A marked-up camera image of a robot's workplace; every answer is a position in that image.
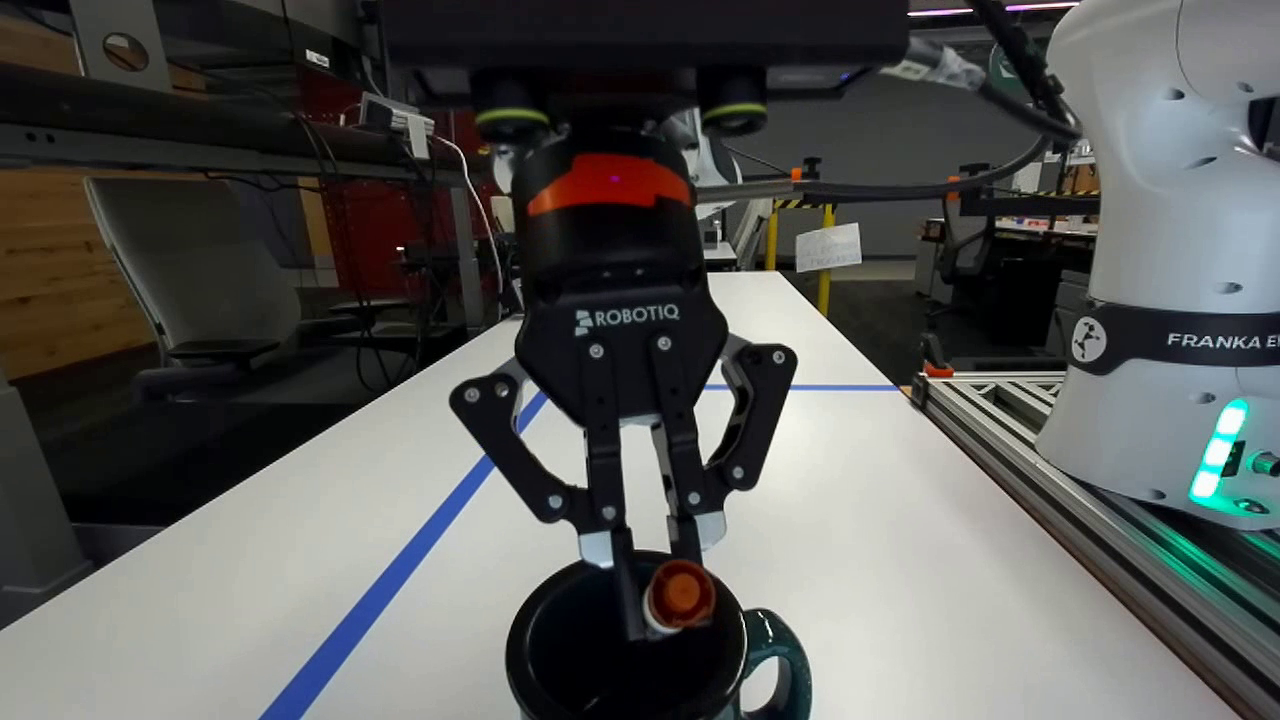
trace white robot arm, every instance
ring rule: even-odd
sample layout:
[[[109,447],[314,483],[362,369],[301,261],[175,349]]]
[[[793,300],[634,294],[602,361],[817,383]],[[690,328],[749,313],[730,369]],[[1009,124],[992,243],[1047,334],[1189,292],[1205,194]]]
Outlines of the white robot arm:
[[[1280,526],[1277,33],[1277,0],[1083,0],[1047,48],[1102,210],[1039,454],[1233,526]]]

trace blue line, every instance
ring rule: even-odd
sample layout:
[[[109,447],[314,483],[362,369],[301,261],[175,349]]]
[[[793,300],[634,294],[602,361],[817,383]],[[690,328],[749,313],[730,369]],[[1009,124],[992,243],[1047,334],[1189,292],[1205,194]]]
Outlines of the blue line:
[[[514,431],[530,425],[530,415],[549,403],[549,396],[530,396],[514,415]],[[308,663],[284,685],[284,691],[263,708],[263,720],[294,720],[303,717],[324,685],[345,669],[369,628],[382,615],[407,575],[432,554],[437,538],[448,524],[469,508],[469,500],[489,480],[492,461],[481,454],[471,472],[442,494],[442,504],[426,515],[426,524],[400,548],[400,554],[369,585],[369,591],[353,604],[353,612],[324,637],[324,645],[308,654]]]
[[[811,393],[811,396],[880,396],[880,393],[895,393],[895,383],[793,383],[793,393]]]

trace white tabletop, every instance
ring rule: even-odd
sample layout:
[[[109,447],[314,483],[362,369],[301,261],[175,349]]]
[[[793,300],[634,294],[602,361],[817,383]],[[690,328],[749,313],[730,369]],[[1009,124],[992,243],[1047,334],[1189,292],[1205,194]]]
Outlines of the white tabletop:
[[[793,345],[801,375],[707,563],[801,631],[821,720],[1233,717],[778,276],[712,288],[738,334]],[[448,410],[511,333],[0,631],[0,717],[514,717],[507,620],[575,542],[524,511]],[[700,400],[707,447],[727,403]],[[575,426],[534,409],[529,442],[580,477]],[[640,542],[663,538],[653,467],[648,437],[629,437]]]

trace green light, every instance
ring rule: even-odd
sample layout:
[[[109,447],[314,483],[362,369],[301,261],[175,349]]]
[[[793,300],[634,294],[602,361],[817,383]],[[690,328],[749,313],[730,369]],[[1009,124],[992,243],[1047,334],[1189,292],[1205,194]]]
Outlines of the green light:
[[[1246,421],[1246,400],[1233,400],[1224,415],[1214,415],[1214,437],[1238,437]]]
[[[1205,467],[1224,467],[1233,461],[1233,439],[1206,439]]]
[[[1198,494],[1198,500],[1205,500],[1205,494],[1214,494],[1214,483],[1219,483],[1214,472],[1198,472],[1195,483],[1192,483],[1192,494]]]

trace black cup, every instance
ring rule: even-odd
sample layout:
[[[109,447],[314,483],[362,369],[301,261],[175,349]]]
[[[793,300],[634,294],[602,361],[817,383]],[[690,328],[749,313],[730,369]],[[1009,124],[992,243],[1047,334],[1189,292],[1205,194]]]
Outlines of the black cup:
[[[659,559],[634,559],[640,587]],[[715,578],[707,628],[629,645],[615,575],[591,563],[544,578],[507,631],[507,685],[529,720],[738,720],[738,686],[764,660],[778,660],[778,685],[753,720],[808,720],[808,660],[778,615],[742,612]]]

